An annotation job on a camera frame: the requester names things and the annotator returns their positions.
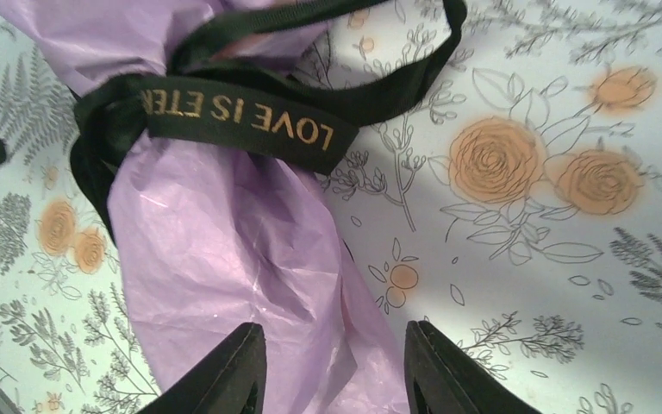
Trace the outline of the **black gold-lettered ribbon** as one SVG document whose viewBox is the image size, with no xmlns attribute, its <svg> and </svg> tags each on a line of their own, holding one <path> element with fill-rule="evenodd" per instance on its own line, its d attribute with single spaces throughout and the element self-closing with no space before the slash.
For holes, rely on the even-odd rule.
<svg viewBox="0 0 662 414">
<path fill-rule="evenodd" d="M 461 41 L 465 3 L 444 2 L 451 32 L 426 58 L 348 89 L 316 88 L 217 54 L 249 35 L 301 28 L 366 7 L 365 1 L 314 1 L 223 13 L 178 45 L 164 75 L 110 78 L 74 108 L 79 136 L 70 165 L 79 189 L 107 222 L 110 187 L 143 133 L 237 148 L 330 174 L 361 128 L 400 116 L 427 95 Z"/>
</svg>

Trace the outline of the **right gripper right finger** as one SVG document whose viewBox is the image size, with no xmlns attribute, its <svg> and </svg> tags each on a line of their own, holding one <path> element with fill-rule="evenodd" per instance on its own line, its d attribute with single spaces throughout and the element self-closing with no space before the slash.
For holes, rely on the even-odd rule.
<svg viewBox="0 0 662 414">
<path fill-rule="evenodd" d="M 407 324 L 404 376 L 412 414 L 539 414 L 427 321 Z"/>
</svg>

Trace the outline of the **purple flower bouquet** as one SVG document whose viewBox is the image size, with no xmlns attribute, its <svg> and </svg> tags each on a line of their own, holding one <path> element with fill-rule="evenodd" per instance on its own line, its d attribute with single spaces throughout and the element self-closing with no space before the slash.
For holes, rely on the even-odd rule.
<svg viewBox="0 0 662 414">
<path fill-rule="evenodd" d="M 291 2 L 0 1 L 0 15 L 83 95 L 119 73 L 164 72 L 222 12 Z M 128 315 L 163 391 L 252 321 L 267 341 L 263 413 L 410 413 L 401 351 L 312 173 L 142 134 L 113 179 L 84 141 L 72 173 L 89 199 L 88 174 L 109 174 L 107 200 L 91 203 L 109 214 Z"/>
</svg>

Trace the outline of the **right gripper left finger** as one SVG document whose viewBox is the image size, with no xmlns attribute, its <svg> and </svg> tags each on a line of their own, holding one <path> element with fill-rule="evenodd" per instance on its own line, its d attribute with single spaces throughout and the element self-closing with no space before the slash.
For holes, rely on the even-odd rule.
<svg viewBox="0 0 662 414">
<path fill-rule="evenodd" d="M 242 323 L 140 414 L 260 414 L 266 373 L 264 330 Z"/>
</svg>

